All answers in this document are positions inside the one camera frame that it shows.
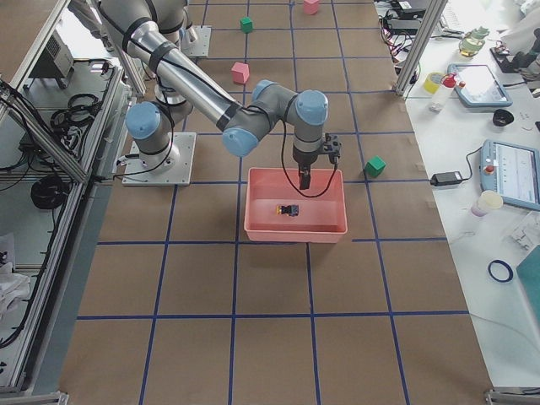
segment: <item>blue joint cap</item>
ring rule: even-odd
[[[161,114],[149,101],[136,104],[126,114],[126,127],[135,139],[149,138],[159,127]]]
[[[221,139],[227,150],[239,158],[247,156],[259,144],[255,135],[238,127],[225,129]]]
[[[259,95],[261,95],[262,91],[272,84],[276,84],[276,82],[273,82],[271,80],[263,79],[259,83],[256,84],[255,88],[253,89],[253,93],[251,94],[251,99],[255,101],[259,98]]]
[[[324,124],[328,118],[328,99],[318,90],[306,90],[298,94],[296,113],[305,123],[313,126]]]

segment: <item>white cup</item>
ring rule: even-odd
[[[484,215],[499,209],[503,206],[503,197],[499,193],[486,190],[471,207],[471,212],[477,217],[483,217]]]

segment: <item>power adapter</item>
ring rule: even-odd
[[[454,186],[465,180],[459,171],[447,171],[446,173],[435,173],[431,176],[429,183],[435,187]]]

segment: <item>tablet screen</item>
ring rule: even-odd
[[[538,203],[538,178],[534,153],[530,150],[495,143],[499,162],[497,189],[501,196]]]
[[[457,81],[464,81],[462,94],[474,103],[508,101],[493,74],[485,65],[456,65]]]

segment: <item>white table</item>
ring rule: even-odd
[[[430,94],[423,89],[424,79],[428,73],[444,72],[452,62],[488,64],[502,84],[522,81],[517,74],[499,71],[489,54],[493,42],[488,42],[474,58],[461,57],[457,44],[458,40],[430,41],[421,60],[419,81],[407,99],[408,113],[429,176],[453,170],[467,176],[465,155],[480,147],[485,139],[540,149],[540,132],[534,126],[535,121],[540,121],[540,100],[533,99],[525,85],[508,89],[514,103],[507,110],[516,120],[503,131],[492,124],[492,114],[470,112],[456,96],[441,113],[428,110]],[[508,262],[515,270],[525,258],[527,252],[507,235],[528,211],[505,205],[483,218],[473,216],[469,208],[481,192],[479,154],[472,156],[471,161],[473,178],[470,181],[453,189],[434,188],[467,306],[473,314],[494,386],[540,386],[540,327],[524,290],[517,278],[510,283],[497,283],[487,272],[488,264],[494,259]]]

